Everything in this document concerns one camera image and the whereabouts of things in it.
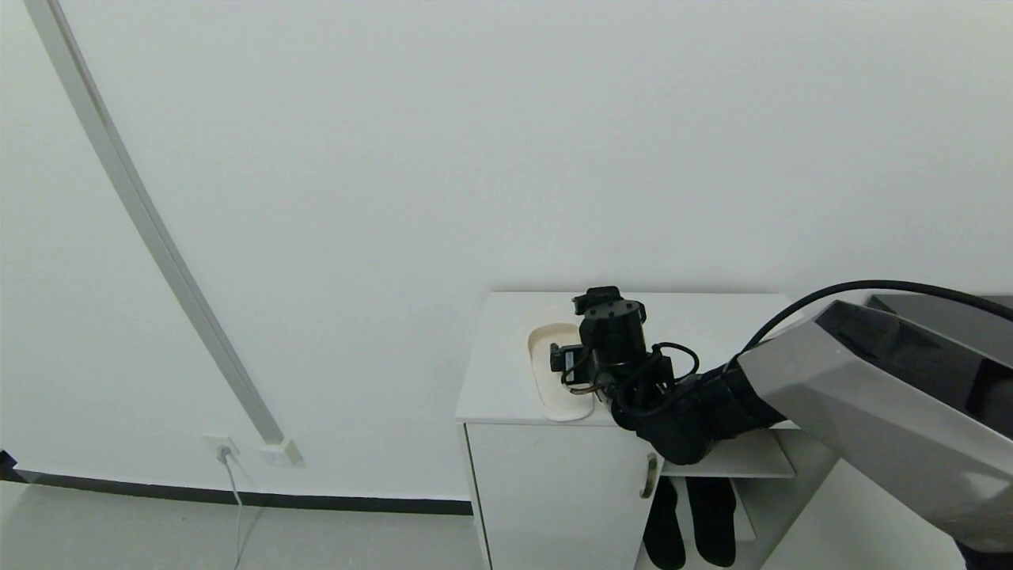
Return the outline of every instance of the cabinet door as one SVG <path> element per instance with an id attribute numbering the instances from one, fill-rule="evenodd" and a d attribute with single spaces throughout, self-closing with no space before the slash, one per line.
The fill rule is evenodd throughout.
<path id="1" fill-rule="evenodd" d="M 633 568 L 664 463 L 647 442 L 617 427 L 467 430 L 492 570 Z"/>

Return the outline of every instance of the silver robot arm segment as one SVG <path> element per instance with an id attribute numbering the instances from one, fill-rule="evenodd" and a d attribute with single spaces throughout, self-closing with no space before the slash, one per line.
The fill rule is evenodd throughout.
<path id="1" fill-rule="evenodd" d="M 840 302 L 734 360 L 764 402 L 951 536 L 968 568 L 1013 568 L 1007 364 Z"/>

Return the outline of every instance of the black cable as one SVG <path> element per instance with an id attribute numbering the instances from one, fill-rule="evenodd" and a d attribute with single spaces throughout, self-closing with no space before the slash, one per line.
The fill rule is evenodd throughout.
<path id="1" fill-rule="evenodd" d="M 843 294 L 845 292 L 857 292 L 862 290 L 891 290 L 894 292 L 907 292 L 910 294 L 921 294 L 923 296 L 929 296 L 932 298 L 940 298 L 943 300 L 948 300 L 954 303 L 972 307 L 975 309 L 984 311 L 985 313 L 990 313 L 1005 319 L 1006 321 L 1013 322 L 1013 309 L 1001 306 L 997 303 L 984 300 L 977 296 L 971 296 L 969 294 L 964 294 L 962 292 L 956 292 L 954 290 L 947 290 L 945 288 L 937 288 L 935 284 L 927 284 L 925 282 L 916 282 L 914 280 L 893 280 L 888 278 L 865 278 L 861 280 L 848 280 L 845 282 L 838 282 L 837 284 L 831 284 L 830 288 L 824 288 L 819 292 L 813 292 L 808 296 L 798 300 L 797 302 L 786 307 L 784 311 L 774 316 L 773 319 L 767 322 L 766 325 L 760 328 L 759 331 L 750 342 L 746 343 L 743 350 L 738 353 L 742 354 L 751 348 L 760 344 L 775 327 L 781 324 L 785 319 L 794 315 L 798 310 L 803 307 L 820 301 L 824 298 L 829 298 L 831 296 L 836 296 L 838 294 Z"/>
<path id="2" fill-rule="evenodd" d="M 692 370 L 690 370 L 690 372 L 687 373 L 686 375 L 673 380 L 672 386 L 666 387 L 669 390 L 675 389 L 675 385 L 677 385 L 680 381 L 683 381 L 688 377 L 695 375 L 697 371 L 700 370 L 700 357 L 697 356 L 696 352 L 693 352 L 693 349 L 677 343 L 657 343 L 655 345 L 652 345 L 650 347 L 651 354 L 650 356 L 647 357 L 647 360 L 642 365 L 640 365 L 639 369 L 634 371 L 633 374 L 630 375 L 628 379 L 623 381 L 622 385 L 620 385 L 616 390 L 616 403 L 619 405 L 619 409 L 622 410 L 624 414 L 627 414 L 634 418 L 645 418 L 647 416 L 653 416 L 655 414 L 663 412 L 666 408 L 675 403 L 675 398 L 674 398 L 675 395 L 672 392 L 668 394 L 663 394 L 660 404 L 654 406 L 653 408 L 630 406 L 629 402 L 629 396 L 630 396 L 629 393 L 631 392 L 631 389 L 637 388 L 639 389 L 639 391 L 641 391 L 640 394 L 641 395 L 643 394 L 642 391 L 646 387 L 638 386 L 640 384 L 639 377 L 643 374 L 644 371 L 647 371 L 648 369 L 653 367 L 654 361 L 656 359 L 661 357 L 663 348 L 674 348 L 676 350 L 688 354 L 693 359 Z"/>
<path id="3" fill-rule="evenodd" d="M 693 352 L 693 349 L 677 343 L 657 343 L 656 345 L 650 347 L 651 351 L 660 351 L 663 348 L 674 348 L 690 355 L 690 358 L 693 359 L 693 369 L 689 373 L 686 373 L 677 379 L 676 382 L 679 382 L 690 375 L 695 375 L 696 372 L 700 370 L 700 357 L 697 356 L 697 353 Z"/>

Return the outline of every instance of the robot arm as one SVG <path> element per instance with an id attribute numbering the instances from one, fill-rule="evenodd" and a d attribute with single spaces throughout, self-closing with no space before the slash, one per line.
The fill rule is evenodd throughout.
<path id="1" fill-rule="evenodd" d="M 855 282 L 947 292 L 1013 316 L 919 283 Z M 596 392 L 620 426 L 668 461 L 699 462 L 720 439 L 787 418 L 952 537 L 968 568 L 1013 568 L 1013 370 L 1006 364 L 895 315 L 835 302 L 761 342 L 768 324 L 722 367 L 675 379 L 661 349 L 692 351 L 661 343 L 648 353 L 642 305 L 614 288 L 590 290 L 574 303 L 585 316 L 581 345 L 553 350 L 554 370 L 571 391 Z"/>

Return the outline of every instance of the cabinet handle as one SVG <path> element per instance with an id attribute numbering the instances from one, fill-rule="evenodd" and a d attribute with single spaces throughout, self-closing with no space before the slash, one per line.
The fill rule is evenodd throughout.
<path id="1" fill-rule="evenodd" d="M 647 479 L 643 482 L 643 489 L 640 490 L 640 498 L 648 499 L 654 494 L 654 479 L 657 475 L 657 455 L 647 455 Z"/>

